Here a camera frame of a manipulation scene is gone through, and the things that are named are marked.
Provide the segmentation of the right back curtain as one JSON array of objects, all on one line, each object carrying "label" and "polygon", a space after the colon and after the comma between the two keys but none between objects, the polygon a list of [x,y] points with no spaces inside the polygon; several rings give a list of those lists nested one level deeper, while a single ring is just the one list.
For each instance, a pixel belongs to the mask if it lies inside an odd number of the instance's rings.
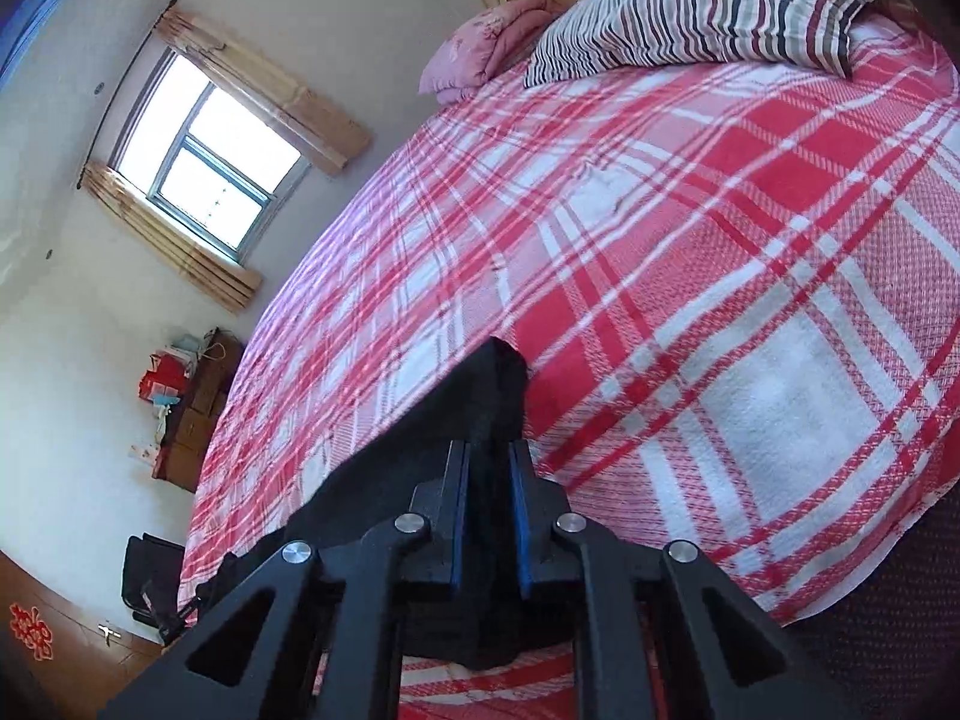
[{"label": "right back curtain", "polygon": [[370,146],[370,132],[334,101],[217,21],[171,5],[153,31],[327,176]]}]

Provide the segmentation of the left back curtain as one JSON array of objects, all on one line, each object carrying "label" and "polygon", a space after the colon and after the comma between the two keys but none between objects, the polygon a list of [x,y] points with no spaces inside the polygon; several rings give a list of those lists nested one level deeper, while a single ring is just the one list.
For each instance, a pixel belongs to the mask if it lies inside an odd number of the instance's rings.
[{"label": "left back curtain", "polygon": [[83,166],[80,187],[207,298],[231,314],[240,314],[252,304],[262,284],[257,271],[239,265],[169,218],[114,167],[88,161]]}]

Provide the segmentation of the red plaid bed cover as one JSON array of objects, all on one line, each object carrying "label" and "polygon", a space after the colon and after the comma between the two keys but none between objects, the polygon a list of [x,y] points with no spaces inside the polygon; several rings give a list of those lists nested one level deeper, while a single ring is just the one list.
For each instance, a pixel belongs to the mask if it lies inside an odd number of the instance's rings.
[{"label": "red plaid bed cover", "polygon": [[958,73],[878,15],[851,64],[511,70],[433,115],[263,311],[182,591],[498,337],[578,511],[788,626],[854,592],[958,493]]}]

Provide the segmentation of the curtain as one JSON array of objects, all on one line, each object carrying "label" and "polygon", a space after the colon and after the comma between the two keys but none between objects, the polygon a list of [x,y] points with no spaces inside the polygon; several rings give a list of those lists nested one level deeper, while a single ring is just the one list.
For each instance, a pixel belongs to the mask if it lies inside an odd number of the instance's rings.
[{"label": "curtain", "polygon": [[262,284],[257,271],[239,265],[169,218],[114,167],[88,161],[83,166],[80,187],[207,298],[231,314],[240,314],[252,304]]},{"label": "curtain", "polygon": [[217,21],[171,5],[153,31],[327,176],[370,146],[370,132],[334,101]]}]

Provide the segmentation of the maroon round chair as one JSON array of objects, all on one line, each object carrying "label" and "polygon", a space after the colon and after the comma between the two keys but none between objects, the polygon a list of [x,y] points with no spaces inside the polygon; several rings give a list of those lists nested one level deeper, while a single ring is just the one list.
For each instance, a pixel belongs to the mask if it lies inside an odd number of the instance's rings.
[{"label": "maroon round chair", "polygon": [[933,505],[864,582],[788,628],[864,718],[958,718],[960,496]]}]

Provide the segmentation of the wooden desk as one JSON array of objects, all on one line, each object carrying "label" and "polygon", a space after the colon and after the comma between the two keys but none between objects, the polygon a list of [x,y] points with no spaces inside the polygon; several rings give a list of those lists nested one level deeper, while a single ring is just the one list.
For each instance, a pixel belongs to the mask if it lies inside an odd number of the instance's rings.
[{"label": "wooden desk", "polygon": [[242,353],[244,344],[228,330],[213,328],[203,337],[194,377],[166,418],[153,470],[156,479],[188,493],[197,489],[206,449],[223,415]]}]

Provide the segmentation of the back window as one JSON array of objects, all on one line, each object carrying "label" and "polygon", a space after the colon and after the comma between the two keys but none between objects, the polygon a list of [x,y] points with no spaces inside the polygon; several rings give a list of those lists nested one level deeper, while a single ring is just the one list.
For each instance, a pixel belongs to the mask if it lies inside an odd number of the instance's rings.
[{"label": "back window", "polygon": [[203,75],[156,41],[146,85],[107,164],[149,203],[236,262],[251,255],[309,172],[304,156]]}]

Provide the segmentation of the black pants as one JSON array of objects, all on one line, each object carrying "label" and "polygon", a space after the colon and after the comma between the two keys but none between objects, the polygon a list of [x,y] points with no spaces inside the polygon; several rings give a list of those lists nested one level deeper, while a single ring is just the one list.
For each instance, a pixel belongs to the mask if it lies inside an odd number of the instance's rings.
[{"label": "black pants", "polygon": [[381,436],[325,478],[317,491],[247,553],[224,555],[195,595],[208,614],[283,544],[302,539],[318,550],[350,544],[407,511],[441,512],[449,450],[467,450],[466,511],[459,535],[466,554],[454,589],[410,593],[404,626],[408,656],[491,670],[519,655],[573,639],[576,622],[550,593],[519,587],[508,449],[523,435],[527,364],[490,338],[458,362]]}]

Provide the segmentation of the brown wooden door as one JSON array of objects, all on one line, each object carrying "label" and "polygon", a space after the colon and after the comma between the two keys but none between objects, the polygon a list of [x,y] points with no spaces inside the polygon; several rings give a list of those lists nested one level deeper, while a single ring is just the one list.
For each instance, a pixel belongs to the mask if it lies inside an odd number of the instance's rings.
[{"label": "brown wooden door", "polygon": [[2,645],[64,718],[96,718],[161,645],[73,605],[2,554]]}]

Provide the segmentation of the curtain rod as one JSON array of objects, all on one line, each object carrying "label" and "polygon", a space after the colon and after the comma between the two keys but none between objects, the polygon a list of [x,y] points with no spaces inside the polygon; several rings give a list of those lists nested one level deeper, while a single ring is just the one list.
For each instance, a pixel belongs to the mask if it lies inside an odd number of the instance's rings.
[{"label": "curtain rod", "polygon": [[145,78],[148,76],[146,60],[148,60],[149,57],[160,57],[160,55],[163,54],[161,49],[155,49],[153,47],[153,44],[156,43],[155,29],[159,24],[160,21],[155,21],[153,26],[149,28],[145,36],[143,36],[139,47],[133,52],[132,59],[130,59],[127,67],[125,67],[124,73],[122,73],[121,78],[119,78],[119,81],[114,85],[114,88],[112,88],[109,98],[107,98],[106,107],[101,117],[99,117],[98,125],[96,125],[93,137],[91,137],[91,142],[89,142],[86,156],[82,159],[80,169],[78,169],[78,174],[76,174],[76,190],[82,188],[86,165],[89,161],[93,160],[94,156],[98,156],[98,154],[103,151],[99,146],[103,135],[107,133],[107,135],[114,137],[114,135],[121,132],[122,126],[119,124],[119,115],[128,112],[133,107],[132,103],[127,102],[128,96],[133,93],[135,86],[146,85]]}]

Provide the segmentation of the striped pillow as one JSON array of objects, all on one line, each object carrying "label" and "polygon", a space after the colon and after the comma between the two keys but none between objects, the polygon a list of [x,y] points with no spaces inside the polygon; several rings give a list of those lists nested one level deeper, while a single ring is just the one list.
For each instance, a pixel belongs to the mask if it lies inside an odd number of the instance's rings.
[{"label": "striped pillow", "polygon": [[874,0],[579,0],[540,37],[524,85],[622,67],[763,62],[851,75],[851,29]]}]

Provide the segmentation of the red gift bag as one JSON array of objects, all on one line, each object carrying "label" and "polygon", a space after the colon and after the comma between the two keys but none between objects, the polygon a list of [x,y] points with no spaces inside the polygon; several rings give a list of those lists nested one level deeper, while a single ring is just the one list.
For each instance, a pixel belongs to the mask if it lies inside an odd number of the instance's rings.
[{"label": "red gift bag", "polygon": [[149,356],[149,366],[139,382],[139,399],[151,405],[171,405],[185,394],[189,374],[184,361],[167,351]]}]

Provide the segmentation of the black folding chair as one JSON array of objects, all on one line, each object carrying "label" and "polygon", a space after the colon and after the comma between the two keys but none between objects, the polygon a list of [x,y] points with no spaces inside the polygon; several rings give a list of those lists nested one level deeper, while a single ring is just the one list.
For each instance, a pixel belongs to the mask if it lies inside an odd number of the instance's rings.
[{"label": "black folding chair", "polygon": [[179,605],[183,559],[180,544],[149,533],[131,536],[125,548],[122,601],[135,621],[158,631],[164,645],[181,637],[200,605],[196,596]]}]

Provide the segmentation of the folded pink blanket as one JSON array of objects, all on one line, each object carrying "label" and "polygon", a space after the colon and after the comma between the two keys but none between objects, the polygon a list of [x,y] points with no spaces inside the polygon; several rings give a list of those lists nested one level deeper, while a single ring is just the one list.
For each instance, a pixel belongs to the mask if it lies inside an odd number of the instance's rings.
[{"label": "folded pink blanket", "polygon": [[556,0],[509,0],[474,16],[428,60],[418,94],[434,96],[441,106],[473,98],[519,62],[565,10]]}]

